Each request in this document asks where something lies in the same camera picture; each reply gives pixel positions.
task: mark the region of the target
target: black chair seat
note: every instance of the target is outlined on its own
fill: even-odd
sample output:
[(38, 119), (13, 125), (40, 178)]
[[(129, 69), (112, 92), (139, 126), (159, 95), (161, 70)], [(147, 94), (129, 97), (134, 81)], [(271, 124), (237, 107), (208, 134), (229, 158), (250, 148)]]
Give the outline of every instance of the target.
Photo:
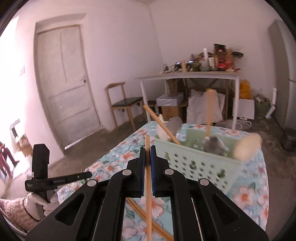
[(122, 101), (119, 101), (119, 102), (113, 104), (112, 107), (130, 106), (138, 101), (141, 101), (142, 99), (143, 99), (143, 97), (132, 97), (132, 98), (123, 99)]

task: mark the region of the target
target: shoe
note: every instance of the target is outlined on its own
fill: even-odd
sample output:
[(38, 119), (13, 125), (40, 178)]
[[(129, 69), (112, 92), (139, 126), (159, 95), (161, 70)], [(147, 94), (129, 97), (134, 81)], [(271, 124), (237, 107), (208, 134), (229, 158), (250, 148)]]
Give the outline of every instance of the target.
[(13, 166), (16, 167), (19, 162), (20, 161), (15, 161), (15, 163), (13, 164)]

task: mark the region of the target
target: white door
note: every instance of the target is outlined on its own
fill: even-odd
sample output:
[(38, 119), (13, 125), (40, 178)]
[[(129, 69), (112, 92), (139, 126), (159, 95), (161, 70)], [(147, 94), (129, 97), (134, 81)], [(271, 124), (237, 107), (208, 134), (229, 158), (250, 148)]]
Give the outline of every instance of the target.
[(39, 33), (36, 56), (39, 90), (63, 147), (99, 130), (79, 26)]

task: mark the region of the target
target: silver screw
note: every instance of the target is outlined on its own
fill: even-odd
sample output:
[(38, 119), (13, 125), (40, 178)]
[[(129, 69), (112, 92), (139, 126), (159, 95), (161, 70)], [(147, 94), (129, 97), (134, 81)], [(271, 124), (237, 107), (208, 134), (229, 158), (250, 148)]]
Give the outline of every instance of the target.
[(210, 183), (209, 180), (206, 178), (200, 179), (200, 184), (203, 186), (207, 186), (209, 185), (209, 183)]
[(129, 170), (129, 169), (125, 169), (122, 172), (122, 175), (125, 175), (125, 176), (129, 176), (130, 174), (131, 174), (131, 170)]
[(88, 182), (87, 182), (87, 185), (89, 186), (89, 187), (93, 187), (93, 186), (95, 186), (96, 185), (96, 180), (89, 180)]
[(165, 170), (165, 174), (166, 175), (173, 175), (174, 174), (174, 170), (173, 169), (166, 169)]

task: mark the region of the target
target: green plastic basket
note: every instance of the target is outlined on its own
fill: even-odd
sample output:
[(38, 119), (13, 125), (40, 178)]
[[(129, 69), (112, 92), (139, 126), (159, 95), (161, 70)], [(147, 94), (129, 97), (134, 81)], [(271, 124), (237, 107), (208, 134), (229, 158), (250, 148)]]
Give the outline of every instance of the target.
[(243, 161), (233, 159), (232, 153), (237, 139), (211, 133), (223, 141), (229, 149), (227, 157), (203, 151), (205, 132), (187, 129), (186, 141), (177, 145), (162, 141), (155, 135), (157, 156), (168, 160), (170, 168), (181, 172), (186, 178), (207, 178), (222, 192), (227, 193), (244, 166)]

